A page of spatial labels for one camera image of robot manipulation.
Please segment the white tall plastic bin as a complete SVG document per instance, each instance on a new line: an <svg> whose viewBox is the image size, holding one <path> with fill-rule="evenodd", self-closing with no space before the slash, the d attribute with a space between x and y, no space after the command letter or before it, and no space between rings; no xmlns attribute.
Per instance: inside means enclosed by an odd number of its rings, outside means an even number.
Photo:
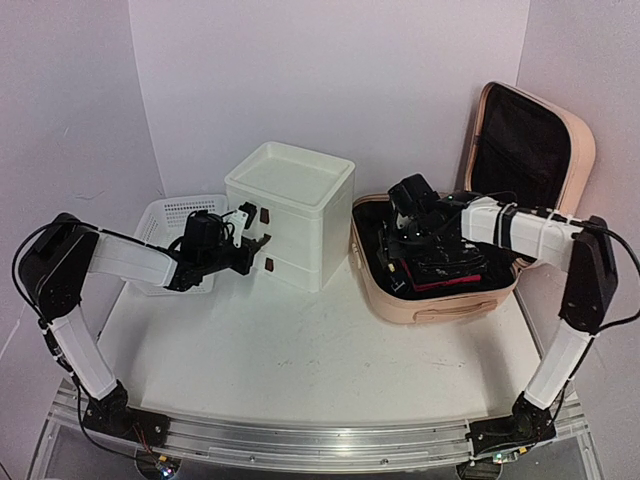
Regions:
<svg viewBox="0 0 640 480"><path fill-rule="evenodd" d="M270 240L254 267L316 293L348 253L355 164L332 155L266 142L225 177L229 207L257 213L246 234Z"/></svg>

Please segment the red folded garment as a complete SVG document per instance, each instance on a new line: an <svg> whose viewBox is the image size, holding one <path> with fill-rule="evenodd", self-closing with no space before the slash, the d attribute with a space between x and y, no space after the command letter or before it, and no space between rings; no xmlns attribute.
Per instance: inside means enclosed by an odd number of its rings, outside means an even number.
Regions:
<svg viewBox="0 0 640 480"><path fill-rule="evenodd" d="M430 279L425 281L412 281L412 289L415 292L425 292L439 288L453 287L457 285L475 284L482 280L482 274L473 274L466 276L454 276L444 279Z"/></svg>

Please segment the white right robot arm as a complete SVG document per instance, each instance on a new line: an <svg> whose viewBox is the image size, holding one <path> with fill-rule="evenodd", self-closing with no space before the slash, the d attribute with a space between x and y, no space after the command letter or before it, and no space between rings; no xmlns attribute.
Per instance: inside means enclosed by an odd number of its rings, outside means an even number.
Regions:
<svg viewBox="0 0 640 480"><path fill-rule="evenodd" d="M442 196L420 174L388 191L390 217L380 262L399 293L471 286L496 272L491 247L552 278L557 321L539 365L509 414L470 423L475 457L506 457L551 440L566 392L593 344L616 292L618 274L606 222L548 208L525 208L502 194Z"/></svg>

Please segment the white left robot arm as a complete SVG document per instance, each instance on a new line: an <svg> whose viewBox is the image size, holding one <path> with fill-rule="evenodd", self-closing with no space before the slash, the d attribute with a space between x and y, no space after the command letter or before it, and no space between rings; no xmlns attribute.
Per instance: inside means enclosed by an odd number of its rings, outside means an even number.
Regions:
<svg viewBox="0 0 640 480"><path fill-rule="evenodd" d="M19 244L10 267L14 288L34 312L53 361L87 401L81 428L160 446L169 425L166 415L131 406L98 345L106 323L87 319L83 294L106 287L105 298L115 300L127 284L185 294L222 271L246 276L270 241L267 234L249 237L251 223L242 209L222 215L196 210L182 234L161 246L63 212Z"/></svg>

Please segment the black folded clothes stack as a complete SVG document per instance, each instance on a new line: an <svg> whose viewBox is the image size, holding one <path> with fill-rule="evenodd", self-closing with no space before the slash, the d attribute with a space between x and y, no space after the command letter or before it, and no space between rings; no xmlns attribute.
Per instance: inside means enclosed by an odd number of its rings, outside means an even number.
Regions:
<svg viewBox="0 0 640 480"><path fill-rule="evenodd" d="M393 256L390 242L382 239L376 255L394 293L415 292L413 280L484 275L489 266L488 258L480 249L464 241L454 245L439 241L430 250L405 250L401 256Z"/></svg>

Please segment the beige hard-shell suitcase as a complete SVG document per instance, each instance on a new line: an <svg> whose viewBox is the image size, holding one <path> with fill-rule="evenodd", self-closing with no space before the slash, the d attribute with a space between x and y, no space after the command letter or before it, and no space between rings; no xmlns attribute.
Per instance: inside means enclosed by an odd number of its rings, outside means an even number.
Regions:
<svg viewBox="0 0 640 480"><path fill-rule="evenodd" d="M496 309L524 270L566 270L578 232L571 219L595 156L594 135L580 117L516 87L487 84L462 187L449 193L463 194L460 233L488 258L487 272L475 284L394 293L376 255L391 214L388 191L364 196L352 208L352 249L371 311L409 325L474 317Z"/></svg>

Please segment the aluminium front rail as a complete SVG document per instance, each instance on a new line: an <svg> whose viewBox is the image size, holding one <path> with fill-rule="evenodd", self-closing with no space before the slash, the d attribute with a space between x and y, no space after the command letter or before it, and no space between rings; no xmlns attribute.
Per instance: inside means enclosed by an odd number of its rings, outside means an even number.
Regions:
<svg viewBox="0 0 640 480"><path fill-rule="evenodd" d="M236 422L127 407L123 394L95 401L60 386L53 418L145 453L272 471L408 471L467 461L514 461L536 447L588 433L575 397L542 417L338 427Z"/></svg>

